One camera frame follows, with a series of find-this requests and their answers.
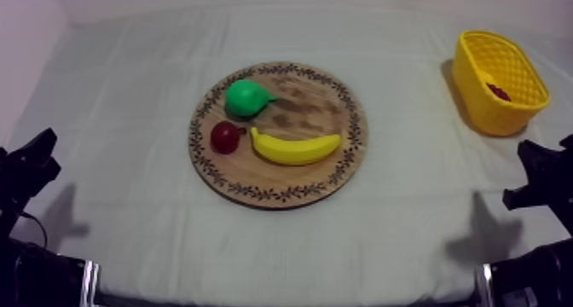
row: red object in basket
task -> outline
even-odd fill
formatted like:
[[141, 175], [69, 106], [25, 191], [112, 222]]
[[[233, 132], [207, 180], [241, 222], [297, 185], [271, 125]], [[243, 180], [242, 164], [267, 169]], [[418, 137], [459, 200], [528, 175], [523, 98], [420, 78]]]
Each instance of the red object in basket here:
[[493, 85], [493, 84], [488, 84], [488, 88], [489, 88], [492, 92], [494, 92], [494, 95], [496, 95], [498, 98], [500, 98], [500, 99], [502, 99], [502, 100], [505, 100], [505, 101], [511, 101], [511, 100], [512, 100], [512, 99], [509, 98], [509, 96], [507, 95], [507, 93], [506, 93], [504, 90], [502, 90], [502, 89], [496, 87], [495, 85]]

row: plastic fruit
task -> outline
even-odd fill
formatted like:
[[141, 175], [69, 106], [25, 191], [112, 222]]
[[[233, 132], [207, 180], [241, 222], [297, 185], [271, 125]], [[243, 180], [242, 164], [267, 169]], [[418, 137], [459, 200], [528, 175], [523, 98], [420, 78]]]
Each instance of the plastic fruit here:
[[307, 165], [320, 161], [340, 145], [340, 135], [287, 141], [260, 134], [257, 128], [252, 127], [251, 136], [252, 146], [261, 156], [281, 165]]
[[233, 82], [227, 90], [225, 107], [227, 111], [239, 117], [251, 117], [263, 110], [271, 101], [276, 100], [265, 88], [251, 80]]
[[488, 88], [489, 88], [489, 89], [494, 93], [494, 95], [496, 95], [498, 98], [500, 98], [500, 99], [502, 99], [502, 100], [505, 100], [505, 101], [511, 101], [511, 100], [512, 100], [512, 99], [509, 98], [509, 96], [507, 95], [507, 93], [506, 93], [504, 90], [502, 90], [502, 89], [496, 87], [495, 85], [493, 85], [493, 84], [488, 84]]
[[221, 121], [211, 130], [211, 147], [220, 154], [230, 154], [239, 147], [240, 135], [245, 128], [238, 128], [228, 121]]

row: white tablecloth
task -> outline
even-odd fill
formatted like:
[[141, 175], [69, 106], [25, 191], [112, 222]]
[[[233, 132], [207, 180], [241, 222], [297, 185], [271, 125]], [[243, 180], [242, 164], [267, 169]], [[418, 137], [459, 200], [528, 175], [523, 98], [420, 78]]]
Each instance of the white tablecloth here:
[[[521, 44], [551, 92], [519, 136], [480, 136], [454, 104], [449, 60], [471, 28]], [[62, 173], [28, 211], [45, 223], [50, 249], [100, 263], [115, 292], [280, 306], [460, 297], [473, 267], [567, 237], [545, 207], [506, 210], [501, 191], [526, 183], [519, 141], [557, 148], [573, 129], [570, 48], [479, 19], [373, 6], [145, 14], [67, 35], [9, 147], [55, 129]], [[220, 78], [277, 60], [342, 79], [366, 110], [369, 148], [327, 200], [256, 211], [201, 181], [188, 122]], [[33, 223], [14, 234], [40, 239]]]

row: yellow banana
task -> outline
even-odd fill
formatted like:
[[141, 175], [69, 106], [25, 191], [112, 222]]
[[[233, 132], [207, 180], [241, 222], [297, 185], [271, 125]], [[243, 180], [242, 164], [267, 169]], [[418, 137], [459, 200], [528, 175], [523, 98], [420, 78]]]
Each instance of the yellow banana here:
[[264, 158], [281, 165], [307, 165], [326, 158], [340, 145], [340, 135], [287, 141], [260, 134], [251, 128], [252, 146]]

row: silver metal part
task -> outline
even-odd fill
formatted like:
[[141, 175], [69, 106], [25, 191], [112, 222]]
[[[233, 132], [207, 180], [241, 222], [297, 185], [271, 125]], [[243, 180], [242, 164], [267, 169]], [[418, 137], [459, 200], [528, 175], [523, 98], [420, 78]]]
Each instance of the silver metal part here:
[[476, 271], [477, 292], [480, 297], [480, 307], [495, 307], [494, 294], [491, 289], [491, 265], [483, 264]]
[[87, 260], [84, 265], [84, 278], [82, 280], [82, 292], [79, 298], [79, 307], [95, 307], [94, 296], [96, 295], [97, 282], [100, 274], [100, 265]]

